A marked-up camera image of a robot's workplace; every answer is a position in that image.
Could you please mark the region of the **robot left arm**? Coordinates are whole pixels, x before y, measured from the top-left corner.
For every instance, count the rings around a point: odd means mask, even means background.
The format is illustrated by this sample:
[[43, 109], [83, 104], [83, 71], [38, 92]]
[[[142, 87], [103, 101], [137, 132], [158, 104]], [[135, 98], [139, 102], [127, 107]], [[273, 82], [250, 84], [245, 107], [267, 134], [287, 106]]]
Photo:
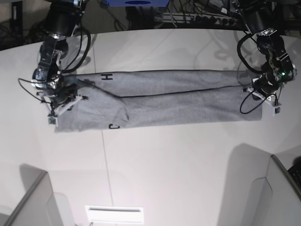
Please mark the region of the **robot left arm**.
[[[237, 44], [238, 56], [248, 70], [259, 75], [252, 82], [253, 92], [268, 97], [284, 83], [294, 80], [296, 67], [285, 49], [272, 9], [266, 0], [233, 0], [232, 5], [249, 31]], [[253, 36], [257, 37], [257, 48], [266, 58], [260, 70], [251, 67], [241, 52], [243, 43]]]

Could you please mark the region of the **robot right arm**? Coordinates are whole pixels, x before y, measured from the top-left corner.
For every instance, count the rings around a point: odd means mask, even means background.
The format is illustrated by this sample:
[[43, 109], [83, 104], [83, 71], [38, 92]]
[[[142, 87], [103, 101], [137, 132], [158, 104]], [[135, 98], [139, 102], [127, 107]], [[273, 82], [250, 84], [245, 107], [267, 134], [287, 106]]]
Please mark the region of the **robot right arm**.
[[46, 37], [40, 47], [40, 60], [32, 75], [32, 85], [38, 90], [40, 101], [55, 109], [75, 99], [76, 85], [67, 85], [63, 75], [75, 71], [80, 63], [62, 67], [69, 51], [67, 38], [80, 32], [89, 34], [82, 26], [87, 0], [52, 0], [43, 22]]

